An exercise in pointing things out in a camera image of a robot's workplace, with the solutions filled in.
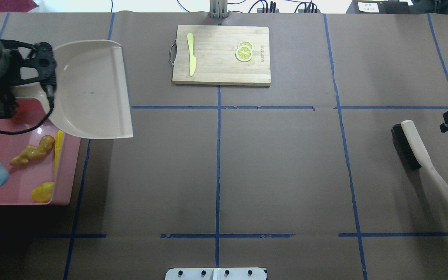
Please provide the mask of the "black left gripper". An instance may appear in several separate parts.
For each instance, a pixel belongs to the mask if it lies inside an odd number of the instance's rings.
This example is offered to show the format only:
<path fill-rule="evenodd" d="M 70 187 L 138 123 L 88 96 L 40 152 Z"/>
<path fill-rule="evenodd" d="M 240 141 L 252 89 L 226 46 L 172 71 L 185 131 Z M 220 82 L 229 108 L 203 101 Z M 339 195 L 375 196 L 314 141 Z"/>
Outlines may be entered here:
<path fill-rule="evenodd" d="M 39 83 L 49 104 L 47 115 L 54 110 L 54 93 L 57 88 L 56 66 L 52 46 L 47 42 L 24 43 L 1 40 L 2 62 L 5 68 L 0 75 L 0 119 L 14 117 L 18 110 L 14 87 Z"/>

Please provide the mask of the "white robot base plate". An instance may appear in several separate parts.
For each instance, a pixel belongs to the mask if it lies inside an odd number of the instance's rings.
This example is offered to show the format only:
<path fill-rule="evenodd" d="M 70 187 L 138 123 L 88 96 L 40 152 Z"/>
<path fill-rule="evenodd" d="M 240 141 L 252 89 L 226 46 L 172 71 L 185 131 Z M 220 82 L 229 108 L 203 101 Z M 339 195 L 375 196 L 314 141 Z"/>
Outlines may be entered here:
<path fill-rule="evenodd" d="M 266 269 L 245 268 L 179 268 L 169 269 L 166 280 L 267 280 Z"/>

